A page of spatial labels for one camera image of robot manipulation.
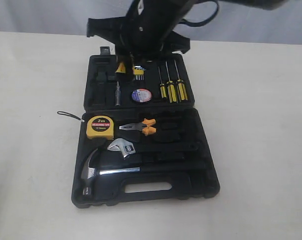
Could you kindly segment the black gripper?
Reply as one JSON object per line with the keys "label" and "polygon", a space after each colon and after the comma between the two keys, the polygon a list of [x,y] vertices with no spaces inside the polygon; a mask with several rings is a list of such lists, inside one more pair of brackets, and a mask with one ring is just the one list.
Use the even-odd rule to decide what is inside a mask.
{"label": "black gripper", "polygon": [[156,59],[160,55],[190,50],[190,39],[173,31],[190,11],[195,0],[133,1],[115,43],[116,68],[124,62],[126,74],[115,74],[122,82],[134,80],[134,58]]}

